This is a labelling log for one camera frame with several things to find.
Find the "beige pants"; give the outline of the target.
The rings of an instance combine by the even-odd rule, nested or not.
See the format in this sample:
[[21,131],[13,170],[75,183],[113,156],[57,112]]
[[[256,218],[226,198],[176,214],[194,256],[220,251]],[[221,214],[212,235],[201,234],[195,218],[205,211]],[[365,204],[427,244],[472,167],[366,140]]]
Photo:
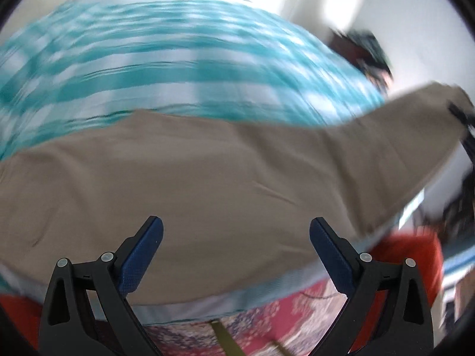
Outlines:
[[433,84],[327,128],[137,111],[18,151],[1,163],[1,263],[46,285],[58,259],[94,260],[155,215],[164,241],[134,305],[274,280],[316,261],[316,217],[379,236],[465,136],[450,105],[474,108]]

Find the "red clothing of person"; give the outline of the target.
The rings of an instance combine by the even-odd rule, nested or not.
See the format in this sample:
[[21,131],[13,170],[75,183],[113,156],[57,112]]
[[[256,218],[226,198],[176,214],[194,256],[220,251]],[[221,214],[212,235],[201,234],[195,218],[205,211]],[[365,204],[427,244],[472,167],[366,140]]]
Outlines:
[[[391,264],[400,264],[412,258],[420,271],[427,294],[429,307],[432,308],[440,293],[443,280],[443,255],[440,241],[434,233],[409,235],[396,233],[382,239],[371,251],[374,260]],[[351,351],[357,351],[370,341],[383,308],[386,291],[377,292]]]

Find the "red patterned rug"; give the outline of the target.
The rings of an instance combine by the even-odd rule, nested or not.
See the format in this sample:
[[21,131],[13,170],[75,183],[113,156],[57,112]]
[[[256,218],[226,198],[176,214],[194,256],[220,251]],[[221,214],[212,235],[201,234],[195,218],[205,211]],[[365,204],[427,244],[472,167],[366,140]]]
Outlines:
[[[309,355],[346,302],[331,280],[220,322],[246,355]],[[164,355],[223,355],[210,322],[147,326]]]

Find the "pile of clothes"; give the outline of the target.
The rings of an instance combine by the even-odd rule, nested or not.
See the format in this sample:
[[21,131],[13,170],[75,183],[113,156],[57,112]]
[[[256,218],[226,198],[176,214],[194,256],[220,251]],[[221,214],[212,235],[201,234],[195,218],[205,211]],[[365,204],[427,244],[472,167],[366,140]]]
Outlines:
[[332,31],[328,47],[358,69],[386,96],[394,81],[390,63],[371,31]]

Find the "teal white checkered bedspread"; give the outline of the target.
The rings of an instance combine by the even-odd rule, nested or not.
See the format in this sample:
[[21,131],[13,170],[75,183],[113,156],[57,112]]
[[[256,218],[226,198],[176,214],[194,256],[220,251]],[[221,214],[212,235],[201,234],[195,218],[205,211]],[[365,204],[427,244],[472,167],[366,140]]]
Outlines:
[[69,2],[1,46],[3,158],[136,109],[326,126],[382,104],[305,29],[228,2]]

